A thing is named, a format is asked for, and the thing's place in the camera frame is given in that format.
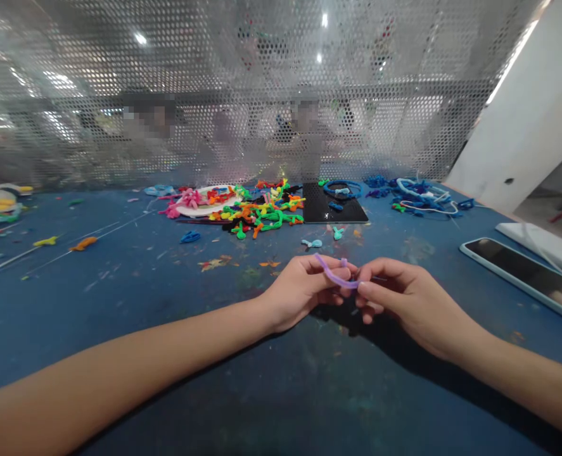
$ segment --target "pile of pipe cleaners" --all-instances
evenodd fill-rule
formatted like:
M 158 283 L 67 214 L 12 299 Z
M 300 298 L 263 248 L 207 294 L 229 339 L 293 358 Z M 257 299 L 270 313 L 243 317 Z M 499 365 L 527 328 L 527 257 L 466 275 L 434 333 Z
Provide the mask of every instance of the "pile of pipe cleaners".
M 221 225 L 222 230 L 235 234 L 238 239 L 246 238 L 246 233 L 252 231 L 253 238 L 257 239 L 259 232 L 279 229 L 284 223 L 289 226 L 304 223 L 304 218 L 296 213 L 298 209 L 304 208 L 303 203 L 306 200 L 295 194 L 301 188 L 301 186 L 290 186 L 287 179 L 276 184 L 259 180 L 255 189 L 251 191 L 236 185 L 215 187 L 204 195 L 196 189 L 182 187 L 178 190 L 179 193 L 165 188 L 155 196 L 158 196 L 159 200 L 169 200 L 167 209 L 160 211 L 159 214 L 177 219 L 179 223 Z M 180 206 L 194 209 L 199 206 L 219 206 L 229 200 L 235 202 L 203 218 L 182 219 L 179 218 L 181 214 L 174 210 Z
M 475 205 L 472 198 L 456 203 L 448 191 L 437 188 L 424 179 L 398 177 L 386 180 L 377 175 L 368 177 L 364 182 L 376 189 L 367 193 L 366 197 L 384 198 L 392 193 L 391 205 L 394 210 L 413 213 L 417 217 L 424 217 L 426 212 L 446 214 L 451 218 L 462 217 L 461 210 L 473 208 Z

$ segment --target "light blue phone case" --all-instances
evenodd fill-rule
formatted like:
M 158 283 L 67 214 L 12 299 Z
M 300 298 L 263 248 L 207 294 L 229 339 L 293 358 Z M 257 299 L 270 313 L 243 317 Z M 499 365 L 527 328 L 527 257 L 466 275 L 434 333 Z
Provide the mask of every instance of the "light blue phone case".
M 509 274 L 508 272 L 506 272 L 504 269 L 498 267 L 497 265 L 490 263 L 488 260 L 486 260 L 485 258 L 477 255 L 474 251 L 469 250 L 466 245 L 470 244 L 470 243 L 474 243 L 477 241 L 481 241 L 482 239 L 488 239 L 491 242 L 497 243 L 498 245 L 501 245 L 507 249 L 513 250 L 515 253 L 517 253 L 518 255 L 523 256 L 524 258 L 526 258 L 526 260 L 537 263 L 539 265 L 541 265 L 543 268 L 549 269 L 553 274 L 557 274 L 560 276 L 559 273 L 557 273 L 555 270 L 545 266 L 544 264 L 532 260 L 531 258 L 528 258 L 527 256 L 525 256 L 524 254 L 518 252 L 515 249 L 512 249 L 511 247 L 509 247 L 508 245 L 505 245 L 501 242 L 498 242 L 495 239 L 490 239 L 489 237 L 480 237 L 479 239 L 474 239 L 472 241 L 469 241 L 467 243 L 464 243 L 460 246 L 460 251 L 462 253 L 464 253 L 467 257 L 470 257 L 472 259 L 474 259 L 476 262 L 478 262 L 480 265 L 485 266 L 486 268 L 488 268 L 489 270 L 491 270 L 492 272 L 494 272 L 495 274 L 498 274 L 499 276 L 501 276 L 503 279 L 505 279 L 507 282 L 512 283 L 513 285 L 515 285 L 517 288 L 520 288 L 521 290 L 525 291 L 526 293 L 528 293 L 530 296 L 532 296 L 532 298 L 535 298 L 537 300 L 539 300 L 540 302 L 542 302 L 543 304 L 551 307 L 553 310 L 555 310 L 558 314 L 562 315 L 562 305 L 559 304 L 558 302 L 555 302 L 554 300 L 552 300 L 550 297 L 542 294 L 540 291 L 537 291 L 536 289 L 534 289 L 533 287 L 531 287 L 530 285 L 528 285 L 525 282 L 522 282 L 521 280 L 519 280 L 518 278 L 514 277 L 513 275 Z

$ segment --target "forearm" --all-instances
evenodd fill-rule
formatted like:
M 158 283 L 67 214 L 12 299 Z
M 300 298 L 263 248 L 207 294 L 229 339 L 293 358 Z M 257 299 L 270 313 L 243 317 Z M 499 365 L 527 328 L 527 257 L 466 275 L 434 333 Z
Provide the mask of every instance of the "forearm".
M 453 361 L 562 431 L 562 364 L 491 335 Z
M 61 455 L 172 383 L 272 332 L 258 301 L 94 346 L 0 389 L 0 455 Z

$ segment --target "blue table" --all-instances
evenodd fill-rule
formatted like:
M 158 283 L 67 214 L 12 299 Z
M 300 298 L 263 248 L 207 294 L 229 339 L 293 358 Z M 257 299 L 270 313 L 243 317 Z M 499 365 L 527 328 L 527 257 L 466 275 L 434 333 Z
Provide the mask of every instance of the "blue table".
M 140 200 L 127 202 L 135 197 Z M 70 209 L 75 198 L 85 201 Z M 292 256 L 304 254 L 302 239 L 320 239 L 318 252 L 357 265 L 378 256 L 420 264 L 490 332 L 562 363 L 562 317 L 458 250 L 482 236 L 519 249 L 494 230 L 507 218 L 487 208 L 453 223 L 393 211 L 390 198 L 361 198 L 371 224 L 347 225 L 337 242 L 325 225 L 284 226 L 238 241 L 220 227 L 152 213 L 20 280 L 74 238 L 143 215 L 150 201 L 130 191 L 101 191 L 41 194 L 27 202 L 37 208 L 0 237 L 0 253 L 10 257 L 65 234 L 60 246 L 0 271 L 0 386 L 97 343 L 256 296 Z M 164 207 L 157 201 L 151 209 Z M 190 229 L 202 238 L 179 244 Z M 201 272 L 198 263 L 221 255 L 232 259 Z M 260 265 L 266 262 L 281 265 Z M 433 358 L 392 321 L 362 327 L 353 309 L 319 309 L 290 332 L 153 398 L 78 454 L 562 452 L 559 432 Z

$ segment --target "white paper plate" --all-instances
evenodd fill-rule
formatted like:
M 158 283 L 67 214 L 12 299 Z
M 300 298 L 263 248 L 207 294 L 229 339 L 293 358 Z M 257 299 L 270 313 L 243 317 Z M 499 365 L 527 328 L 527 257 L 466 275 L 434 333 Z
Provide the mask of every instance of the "white paper plate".
M 207 192 L 213 190 L 216 187 L 227 187 L 227 185 L 218 185 L 218 186 L 210 186 L 210 187 L 203 187 L 200 189 L 197 189 L 197 191 L 200 193 L 200 195 L 203 198 L 207 198 Z M 234 196 L 233 198 L 230 198 L 227 201 L 224 201 L 222 204 L 217 205 L 217 206 L 199 206 L 198 209 L 194 209 L 193 207 L 185 207 L 185 206 L 178 206 L 175 209 L 173 209 L 173 211 L 176 211 L 178 213 L 180 213 L 181 215 L 185 215 L 187 217 L 206 217 L 207 215 L 213 213 L 213 212 L 217 212 L 220 211 L 224 208 L 224 206 L 234 206 L 235 203 L 240 203 L 241 201 L 243 201 L 243 198 L 239 195 Z

